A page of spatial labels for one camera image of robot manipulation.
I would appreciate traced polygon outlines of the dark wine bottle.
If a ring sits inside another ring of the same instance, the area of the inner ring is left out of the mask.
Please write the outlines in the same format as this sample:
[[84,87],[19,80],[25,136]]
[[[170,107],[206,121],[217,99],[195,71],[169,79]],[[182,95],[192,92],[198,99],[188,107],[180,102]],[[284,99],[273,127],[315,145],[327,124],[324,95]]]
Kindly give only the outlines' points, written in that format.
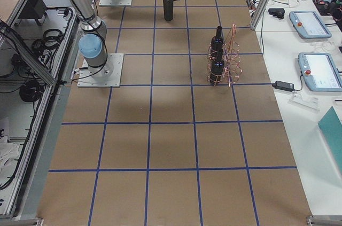
[[216,85],[221,81],[223,69],[224,69],[223,49],[220,49],[216,53],[216,57],[213,59],[211,63],[211,73],[209,76],[209,81],[211,84]]
[[216,28],[216,34],[211,40],[211,51],[217,52],[223,48],[223,32],[222,27],[217,26]]
[[166,21],[173,20],[173,8],[174,8],[174,0],[163,0],[163,9],[164,9],[164,19]]

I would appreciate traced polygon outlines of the teach pendant far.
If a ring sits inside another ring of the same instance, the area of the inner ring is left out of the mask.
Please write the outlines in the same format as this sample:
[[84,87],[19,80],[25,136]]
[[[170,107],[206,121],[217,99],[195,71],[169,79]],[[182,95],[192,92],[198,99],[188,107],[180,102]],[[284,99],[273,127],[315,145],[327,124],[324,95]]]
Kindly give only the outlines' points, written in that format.
[[321,17],[315,11],[291,11],[289,18],[302,38],[318,39],[332,36]]

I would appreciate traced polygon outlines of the teach pendant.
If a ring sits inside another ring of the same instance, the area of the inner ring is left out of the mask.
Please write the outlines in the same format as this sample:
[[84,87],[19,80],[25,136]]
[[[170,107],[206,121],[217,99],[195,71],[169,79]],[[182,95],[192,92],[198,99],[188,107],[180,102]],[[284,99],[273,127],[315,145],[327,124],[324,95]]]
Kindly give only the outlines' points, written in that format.
[[301,52],[298,64],[310,91],[341,92],[341,77],[331,54]]
[[315,11],[291,11],[289,18],[302,38],[318,39],[332,36],[321,17]]

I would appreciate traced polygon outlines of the black power adapter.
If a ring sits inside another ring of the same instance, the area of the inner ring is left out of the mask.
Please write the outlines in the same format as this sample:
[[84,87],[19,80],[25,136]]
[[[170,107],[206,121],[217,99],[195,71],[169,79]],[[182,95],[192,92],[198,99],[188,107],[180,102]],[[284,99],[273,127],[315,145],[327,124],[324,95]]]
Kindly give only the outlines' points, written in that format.
[[288,83],[288,82],[283,82],[283,81],[275,81],[272,84],[272,87],[278,90],[283,90],[283,91],[288,91],[288,92],[294,91],[293,83]]

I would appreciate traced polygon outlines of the teach pendant near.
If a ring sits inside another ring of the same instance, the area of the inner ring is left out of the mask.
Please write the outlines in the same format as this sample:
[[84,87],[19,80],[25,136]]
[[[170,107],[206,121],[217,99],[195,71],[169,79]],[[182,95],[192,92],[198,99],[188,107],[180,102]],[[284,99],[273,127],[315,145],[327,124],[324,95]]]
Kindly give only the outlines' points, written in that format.
[[331,54],[301,52],[298,64],[310,91],[341,92],[341,77]]

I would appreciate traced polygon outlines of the teal folder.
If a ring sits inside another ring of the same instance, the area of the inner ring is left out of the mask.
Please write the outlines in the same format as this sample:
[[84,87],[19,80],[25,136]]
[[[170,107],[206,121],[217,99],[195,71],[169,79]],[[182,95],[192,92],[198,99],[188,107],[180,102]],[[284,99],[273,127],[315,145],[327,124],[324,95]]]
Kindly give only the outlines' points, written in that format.
[[318,122],[335,164],[341,172],[341,120],[335,109],[330,107]]

